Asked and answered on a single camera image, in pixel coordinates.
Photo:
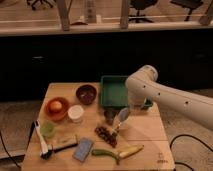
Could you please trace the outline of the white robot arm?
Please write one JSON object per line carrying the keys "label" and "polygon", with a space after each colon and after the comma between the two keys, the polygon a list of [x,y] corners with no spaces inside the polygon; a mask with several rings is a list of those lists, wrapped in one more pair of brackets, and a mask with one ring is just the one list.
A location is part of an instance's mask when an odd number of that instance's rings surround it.
{"label": "white robot arm", "polygon": [[157,78],[158,72],[151,65],[131,74],[125,82],[128,104],[141,106],[146,99],[162,103],[213,131],[213,98],[164,86]]}

